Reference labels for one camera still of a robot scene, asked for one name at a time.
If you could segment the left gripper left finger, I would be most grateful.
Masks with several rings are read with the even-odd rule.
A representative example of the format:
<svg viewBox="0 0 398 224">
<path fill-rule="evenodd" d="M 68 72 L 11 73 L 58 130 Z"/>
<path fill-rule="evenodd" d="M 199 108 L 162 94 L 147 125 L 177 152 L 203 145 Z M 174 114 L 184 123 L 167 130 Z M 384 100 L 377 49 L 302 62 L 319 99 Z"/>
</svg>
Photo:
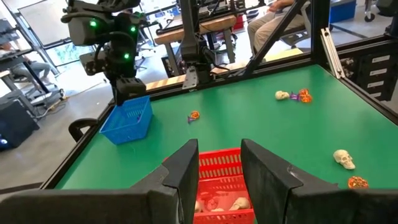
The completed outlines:
<svg viewBox="0 0 398 224">
<path fill-rule="evenodd" d="M 193 224 L 198 171 L 198 140 L 190 139 L 131 187 L 134 224 Z"/>
</svg>

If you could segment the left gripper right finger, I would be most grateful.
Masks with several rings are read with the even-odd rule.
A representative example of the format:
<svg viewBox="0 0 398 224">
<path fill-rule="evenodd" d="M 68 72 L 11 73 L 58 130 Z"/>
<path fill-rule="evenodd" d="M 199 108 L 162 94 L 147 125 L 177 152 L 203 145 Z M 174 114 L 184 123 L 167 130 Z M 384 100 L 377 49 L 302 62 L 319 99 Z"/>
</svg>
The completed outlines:
<svg viewBox="0 0 398 224">
<path fill-rule="evenodd" d="M 250 139 L 241 141 L 244 181 L 258 224 L 332 224 L 332 191 L 326 182 Z"/>
</svg>

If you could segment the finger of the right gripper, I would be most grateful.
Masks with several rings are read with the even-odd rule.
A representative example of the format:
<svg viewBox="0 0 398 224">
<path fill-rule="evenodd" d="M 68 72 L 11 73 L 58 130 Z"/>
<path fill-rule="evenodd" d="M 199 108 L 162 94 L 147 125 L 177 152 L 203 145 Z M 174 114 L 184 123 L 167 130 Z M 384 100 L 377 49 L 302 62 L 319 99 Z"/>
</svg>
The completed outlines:
<svg viewBox="0 0 398 224">
<path fill-rule="evenodd" d="M 129 95 L 126 95 L 126 94 L 124 94 L 124 93 L 116 92 L 116 93 L 114 94 L 114 101 L 115 101 L 115 104 L 116 104 L 117 106 L 122 106 L 123 103 L 124 103 L 126 100 L 128 100 L 128 99 L 129 99 Z"/>
</svg>

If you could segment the blue plastic basket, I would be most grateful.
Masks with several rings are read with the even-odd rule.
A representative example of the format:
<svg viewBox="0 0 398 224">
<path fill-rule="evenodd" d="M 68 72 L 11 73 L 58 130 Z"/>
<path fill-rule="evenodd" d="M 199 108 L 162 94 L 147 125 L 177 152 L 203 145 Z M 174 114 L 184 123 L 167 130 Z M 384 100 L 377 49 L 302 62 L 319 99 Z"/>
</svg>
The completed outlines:
<svg viewBox="0 0 398 224">
<path fill-rule="evenodd" d="M 143 139 L 152 115 L 150 96 L 127 100 L 113 108 L 99 132 L 116 145 Z"/>
</svg>

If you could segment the wooden table board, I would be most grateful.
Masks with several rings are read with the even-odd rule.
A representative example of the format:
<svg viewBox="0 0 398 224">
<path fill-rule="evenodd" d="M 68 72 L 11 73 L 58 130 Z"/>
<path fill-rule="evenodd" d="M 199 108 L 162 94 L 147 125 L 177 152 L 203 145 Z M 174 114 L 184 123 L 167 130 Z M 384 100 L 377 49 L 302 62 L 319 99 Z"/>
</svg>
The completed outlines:
<svg viewBox="0 0 398 224">
<path fill-rule="evenodd" d="M 300 55 L 300 54 L 303 54 L 303 52 L 298 48 L 294 48 L 294 49 L 284 50 L 280 53 L 267 54 L 263 58 L 263 60 L 268 62 L 268 61 L 278 60 L 278 59 L 287 58 L 287 57 Z M 249 60 L 241 60 L 239 62 L 227 64 L 226 68 L 228 68 L 230 70 L 243 68 L 248 64 L 248 62 L 249 62 Z M 170 86 L 170 85 L 177 84 L 177 83 L 183 83 L 184 81 L 185 81 L 185 74 L 177 76 L 177 77 L 172 77 L 172 78 L 156 81 L 156 82 L 151 82 L 151 83 L 148 83 L 146 85 L 146 87 L 147 87 L 147 90 L 155 90 L 155 89 L 158 89 L 161 87 Z"/>
</svg>

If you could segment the red plastic basket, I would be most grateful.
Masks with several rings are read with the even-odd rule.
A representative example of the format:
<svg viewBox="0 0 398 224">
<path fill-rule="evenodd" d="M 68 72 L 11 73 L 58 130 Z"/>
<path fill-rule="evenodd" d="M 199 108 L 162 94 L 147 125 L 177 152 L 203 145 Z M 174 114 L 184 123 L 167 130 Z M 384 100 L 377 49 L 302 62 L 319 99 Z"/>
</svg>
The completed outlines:
<svg viewBox="0 0 398 224">
<path fill-rule="evenodd" d="M 195 213 L 193 224 L 254 224 L 252 208 L 229 211 L 239 197 L 246 197 L 246 189 L 240 157 L 240 148 L 222 149 L 199 153 L 199 180 L 197 201 L 201 213 Z M 218 199 L 218 208 L 208 211 L 205 201 Z"/>
</svg>

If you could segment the wooden workbench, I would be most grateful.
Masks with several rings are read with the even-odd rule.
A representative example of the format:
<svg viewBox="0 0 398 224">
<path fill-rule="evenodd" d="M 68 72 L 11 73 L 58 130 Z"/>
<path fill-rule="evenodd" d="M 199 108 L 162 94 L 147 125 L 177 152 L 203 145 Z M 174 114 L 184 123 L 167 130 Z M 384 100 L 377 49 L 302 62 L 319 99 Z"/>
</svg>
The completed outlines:
<svg viewBox="0 0 398 224">
<path fill-rule="evenodd" d="M 233 43 L 231 40 L 232 31 L 231 29 L 236 23 L 236 16 L 221 16 L 219 18 L 212 18 L 206 22 L 194 22 L 196 26 L 196 33 L 207 34 L 210 32 L 221 31 L 224 35 L 224 40 L 226 43 L 226 50 L 228 54 L 228 59 L 230 63 L 235 63 L 235 54 Z M 163 34 L 159 34 L 155 39 L 155 43 L 158 45 L 165 45 L 170 47 L 170 43 L 182 40 L 187 31 L 184 28 L 178 28 L 177 30 L 166 31 Z"/>
</svg>

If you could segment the person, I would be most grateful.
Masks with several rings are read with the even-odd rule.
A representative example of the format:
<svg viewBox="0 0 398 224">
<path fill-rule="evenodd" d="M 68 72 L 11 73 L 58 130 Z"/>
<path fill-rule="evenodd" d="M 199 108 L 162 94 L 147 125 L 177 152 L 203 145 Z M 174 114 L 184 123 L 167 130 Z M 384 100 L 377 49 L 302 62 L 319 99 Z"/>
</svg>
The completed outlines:
<svg viewBox="0 0 398 224">
<path fill-rule="evenodd" d="M 271 3 L 264 16 L 249 22 L 247 30 L 252 56 L 255 56 L 258 51 L 260 51 L 292 4 L 296 1 L 297 0 L 275 0 Z M 280 39 L 292 48 L 295 47 L 296 43 L 310 37 L 310 5 L 311 0 L 306 0 L 305 4 L 282 33 Z"/>
<path fill-rule="evenodd" d="M 12 45 L 10 43 L 6 44 L 0 44 L 0 56 L 5 55 L 7 53 L 15 52 L 15 50 L 12 48 Z M 42 81 L 50 83 L 49 80 L 49 74 L 50 74 L 50 65 L 44 62 L 37 62 L 31 60 L 29 57 L 24 56 L 24 60 L 29 64 L 30 68 L 36 73 L 38 77 L 40 77 L 40 73 L 43 73 L 42 76 Z M 14 75 L 20 75 L 24 76 L 27 78 L 30 78 L 31 81 L 34 81 L 34 78 L 30 75 L 30 71 L 27 69 L 27 67 L 23 64 L 20 63 L 18 65 L 15 65 L 9 69 Z"/>
</svg>

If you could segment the black computer case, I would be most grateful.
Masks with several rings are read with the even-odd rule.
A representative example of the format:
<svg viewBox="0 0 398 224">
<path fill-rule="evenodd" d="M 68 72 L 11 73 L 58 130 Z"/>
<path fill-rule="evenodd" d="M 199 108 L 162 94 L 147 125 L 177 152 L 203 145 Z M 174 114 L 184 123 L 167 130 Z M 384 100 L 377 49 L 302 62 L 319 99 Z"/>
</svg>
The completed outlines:
<svg viewBox="0 0 398 224">
<path fill-rule="evenodd" d="M 18 101 L 0 105 L 0 151 L 19 147 L 39 129 L 37 122 Z"/>
</svg>

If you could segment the black box white labels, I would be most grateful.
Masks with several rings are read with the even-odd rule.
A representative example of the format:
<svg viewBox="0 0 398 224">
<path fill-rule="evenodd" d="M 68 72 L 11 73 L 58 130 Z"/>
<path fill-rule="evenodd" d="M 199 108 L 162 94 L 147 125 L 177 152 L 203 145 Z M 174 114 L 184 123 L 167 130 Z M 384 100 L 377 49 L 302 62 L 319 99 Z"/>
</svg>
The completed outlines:
<svg viewBox="0 0 398 224">
<path fill-rule="evenodd" d="M 398 80 L 398 53 L 363 54 L 340 60 L 344 73 L 379 101 L 390 101 Z"/>
</svg>

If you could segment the silver aluminium extrusion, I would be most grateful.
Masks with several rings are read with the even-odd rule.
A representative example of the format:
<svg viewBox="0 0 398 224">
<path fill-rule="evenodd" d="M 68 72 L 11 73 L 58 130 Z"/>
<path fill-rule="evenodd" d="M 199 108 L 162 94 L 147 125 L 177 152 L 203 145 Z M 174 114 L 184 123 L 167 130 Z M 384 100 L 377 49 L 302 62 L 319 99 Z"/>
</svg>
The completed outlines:
<svg viewBox="0 0 398 224">
<path fill-rule="evenodd" d="M 335 45 L 333 43 L 333 39 L 331 38 L 329 28 L 322 28 L 320 32 L 323 48 L 325 50 L 325 54 L 333 76 L 337 79 L 345 78 L 346 75 L 341 65 L 340 58 L 338 57 Z"/>
</svg>

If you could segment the blue storage bin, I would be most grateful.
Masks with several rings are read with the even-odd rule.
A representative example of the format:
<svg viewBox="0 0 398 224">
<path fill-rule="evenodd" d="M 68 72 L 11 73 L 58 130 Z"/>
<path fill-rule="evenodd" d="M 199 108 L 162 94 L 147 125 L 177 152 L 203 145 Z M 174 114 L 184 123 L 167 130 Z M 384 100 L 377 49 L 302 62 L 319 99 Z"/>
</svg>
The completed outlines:
<svg viewBox="0 0 398 224">
<path fill-rule="evenodd" d="M 341 22 L 353 19 L 356 10 L 356 0 L 330 0 L 329 22 Z"/>
</svg>

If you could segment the silver metal bracket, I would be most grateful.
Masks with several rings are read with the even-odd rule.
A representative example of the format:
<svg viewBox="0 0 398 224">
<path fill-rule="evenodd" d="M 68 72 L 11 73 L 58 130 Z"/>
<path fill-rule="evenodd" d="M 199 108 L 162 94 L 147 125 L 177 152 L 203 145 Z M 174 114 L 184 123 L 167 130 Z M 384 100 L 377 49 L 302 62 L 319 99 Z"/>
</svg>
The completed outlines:
<svg viewBox="0 0 398 224">
<path fill-rule="evenodd" d="M 195 66 L 189 66 L 186 70 L 185 79 L 182 85 L 183 90 L 195 88 L 198 85 L 198 72 Z"/>
</svg>

